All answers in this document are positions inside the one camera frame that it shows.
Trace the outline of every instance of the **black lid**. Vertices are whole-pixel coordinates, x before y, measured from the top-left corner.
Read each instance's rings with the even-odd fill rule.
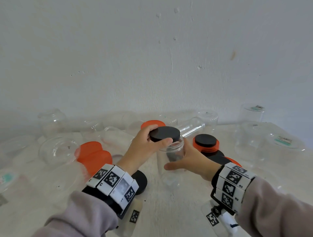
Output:
[[[220,150],[217,150],[215,152],[201,152],[203,155],[205,155],[206,157],[209,156],[214,156],[214,155],[221,155],[221,156],[225,156],[223,152],[221,152]]]
[[[180,138],[180,131],[177,128],[169,126],[158,127],[149,132],[149,137],[153,142],[158,142],[165,138],[172,138],[173,142],[177,142]]]
[[[216,145],[216,138],[209,134],[199,134],[195,136],[195,143],[202,147],[213,147]]]
[[[218,163],[218,164],[221,164],[221,165],[231,163],[231,161],[229,159],[227,159],[225,156],[221,156],[221,155],[209,156],[208,158],[210,160]]]
[[[136,195],[142,194],[148,184],[147,177],[139,170],[137,170],[131,177],[135,179],[139,185]]]

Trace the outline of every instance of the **wall stain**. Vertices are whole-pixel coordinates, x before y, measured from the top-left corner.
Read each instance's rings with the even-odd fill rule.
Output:
[[[235,57],[236,57],[236,51],[234,50],[233,53],[232,53],[232,56],[231,56],[230,60],[231,60],[231,61],[234,60]]]

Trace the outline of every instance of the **sleeve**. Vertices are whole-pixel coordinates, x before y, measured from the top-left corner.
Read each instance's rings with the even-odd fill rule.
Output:
[[[117,226],[115,212],[103,201],[74,191],[62,214],[51,216],[32,237],[103,237]]]
[[[252,237],[313,236],[313,206],[256,177],[246,189],[237,223]]]

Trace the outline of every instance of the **orange lid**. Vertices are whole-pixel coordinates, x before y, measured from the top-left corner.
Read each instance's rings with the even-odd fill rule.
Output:
[[[163,123],[163,122],[160,121],[160,120],[149,120],[149,121],[144,122],[144,123],[141,125],[140,129],[143,129],[143,128],[145,128],[146,126],[154,125],[154,124],[157,124],[159,127],[164,127],[164,126],[166,126],[165,123]]]
[[[80,146],[80,153],[77,161],[80,162],[81,159],[88,156],[89,154],[102,150],[103,149],[100,142],[86,142]]]
[[[105,164],[112,164],[112,156],[108,151],[96,151],[80,160],[88,173],[94,176]]]
[[[233,160],[233,159],[231,159],[231,158],[229,158],[229,157],[226,157],[226,156],[225,156],[225,158],[229,159],[232,163],[234,163],[234,164],[236,164],[236,165],[242,167],[241,164],[239,164],[237,161],[235,161],[235,160]]]
[[[212,146],[212,147],[203,147],[203,146],[199,146],[196,143],[195,138],[196,137],[194,137],[193,140],[192,140],[192,145],[198,151],[200,151],[200,152],[209,152],[209,153],[218,151],[218,149],[219,149],[219,141],[217,139],[216,139],[216,144],[214,146]]]

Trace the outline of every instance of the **white table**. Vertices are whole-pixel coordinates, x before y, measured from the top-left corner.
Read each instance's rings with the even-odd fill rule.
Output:
[[[234,151],[232,137],[235,125],[220,125],[214,131],[214,136],[220,141],[220,150],[225,156],[239,163],[240,157]],[[80,134],[75,134],[82,143]],[[283,189],[295,194],[299,199],[313,204],[313,175],[310,171],[313,161],[312,152],[301,160],[285,166],[277,166],[286,185]],[[154,154],[140,170],[146,175],[148,185],[145,192],[137,199],[143,201],[143,209],[137,222],[133,236],[135,237],[208,237],[216,236],[200,207],[210,199],[211,184],[200,176],[189,171],[183,174],[183,184],[175,191],[168,191],[159,180],[157,160]],[[113,232],[108,237],[116,236]],[[240,229],[238,236],[247,236]]]

